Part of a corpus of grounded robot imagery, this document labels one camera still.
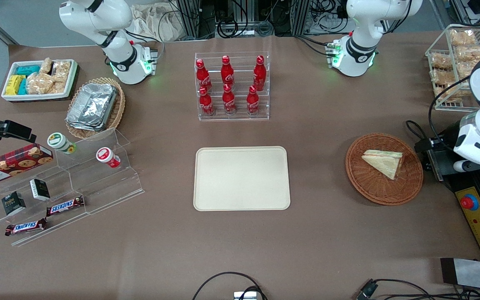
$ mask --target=yellow snack package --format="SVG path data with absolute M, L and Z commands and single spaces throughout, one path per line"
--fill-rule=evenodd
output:
M 6 95 L 17 95 L 20 89 L 21 80 L 25 79 L 25 75 L 12 75 L 8 79 L 8 84 L 5 88 Z

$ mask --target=brown table surface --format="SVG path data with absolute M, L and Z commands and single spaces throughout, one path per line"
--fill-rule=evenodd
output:
M 168 43 L 156 76 L 122 86 L 127 106 L 118 129 L 132 143 L 131 164 L 145 193 L 23 247 L 11 247 L 0 229 L 0 299 L 191 299 L 222 271 L 245 272 L 281 300 L 350 299 L 372 277 L 452 292 L 438 258 L 480 259 L 455 197 L 426 173 L 410 203 L 375 205 L 351 186 L 344 167 L 347 148 L 362 135 L 389 133 L 413 145 L 404 121 L 427 127 L 433 93 L 423 54 L 438 34 L 383 37 L 375 64 L 358 78 L 328 69 L 324 57 L 294 38 Z M 272 59 L 270 120 L 198 121 L 194 53 L 253 50 L 270 51 Z M 10 47 L 11 62 L 45 57 L 75 59 L 78 86 L 113 77 L 96 46 Z M 67 131 L 68 104 L 0 98 L 0 120 L 32 127 L 42 143 Z M 462 115 L 434 116 L 444 128 Z M 6 139 L 0 153 L 22 145 Z M 199 148 L 274 145 L 288 152 L 288 209 L 194 209 Z M 247 286 L 229 275 L 210 282 L 199 298 L 231 299 Z M 379 295 L 416 292 L 384 286 Z

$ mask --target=acrylic bottle rack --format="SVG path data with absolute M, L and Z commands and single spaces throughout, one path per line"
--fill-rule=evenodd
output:
M 76 151 L 70 155 L 54 152 L 56 161 L 23 172 L 0 182 L 0 234 L 12 245 L 24 245 L 65 225 L 112 207 L 144 192 L 137 172 L 131 167 L 126 147 L 129 141 L 116 129 L 109 129 L 90 138 L 76 142 Z M 120 157 L 119 167 L 112 168 L 99 162 L 95 152 L 109 147 Z M 33 198 L 29 181 L 46 182 L 51 199 Z M 21 193 L 25 209 L 13 216 L 6 216 L 2 198 L 14 191 Z M 84 206 L 47 217 L 47 228 L 42 231 L 5 237 L 9 224 L 38 221 L 46 216 L 46 208 L 84 196 Z
M 233 115 L 225 114 L 223 107 L 223 82 L 221 81 L 221 57 L 228 55 L 230 64 L 235 71 L 235 95 L 236 113 Z M 248 104 L 246 99 L 249 93 L 249 86 L 253 84 L 253 69 L 257 64 L 257 56 L 264 57 L 264 64 L 266 68 L 266 81 L 263 91 L 257 92 L 259 95 L 259 114 L 256 116 L 249 116 Z M 196 61 L 203 59 L 205 68 L 210 74 L 212 83 L 212 90 L 208 93 L 212 98 L 216 114 L 214 116 L 204 115 L 199 103 L 199 89 L 198 78 L 196 72 Z M 197 112 L 200 121 L 249 121 L 249 120 L 268 120 L 270 118 L 270 56 L 267 51 L 259 52 L 228 52 L 228 53 L 196 53 L 194 59 L 194 78 L 196 83 L 195 96 L 197 103 Z

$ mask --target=connector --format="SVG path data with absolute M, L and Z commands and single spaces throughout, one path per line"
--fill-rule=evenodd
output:
M 357 296 L 357 300 L 369 300 L 369 298 L 375 293 L 379 285 L 370 279 L 363 287 Z

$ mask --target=round wicker basket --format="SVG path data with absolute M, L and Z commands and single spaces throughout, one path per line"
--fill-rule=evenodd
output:
M 120 121 L 122 120 L 123 111 L 125 109 L 125 95 L 122 91 L 122 87 L 120 87 L 120 84 L 112 80 L 111 78 L 96 78 L 88 81 L 88 83 L 110 84 L 116 87 L 116 89 L 118 90 L 118 94 L 116 95 L 115 103 L 114 103 L 114 106 L 112 107 L 112 111 L 110 112 L 110 116 L 107 122 L 107 128 L 105 128 L 105 130 L 118 127 L 118 125 L 120 124 Z M 70 109 L 72 108 L 72 105 L 75 102 L 75 98 L 81 91 L 82 87 L 79 87 L 78 91 L 75 92 L 72 98 L 72 102 L 70 103 L 70 106 L 68 108 L 68 111 L 70 111 Z M 91 137 L 92 135 L 99 133 L 99 131 L 76 129 L 71 127 L 68 123 L 66 123 L 66 127 L 74 137 L 78 137 L 82 139 Z
M 366 150 L 403 153 L 403 163 L 395 180 L 390 180 L 362 159 Z M 355 140 L 347 150 L 345 170 L 360 194 L 382 205 L 402 205 L 411 201 L 423 183 L 423 169 L 414 150 L 402 140 L 384 133 L 371 133 Z

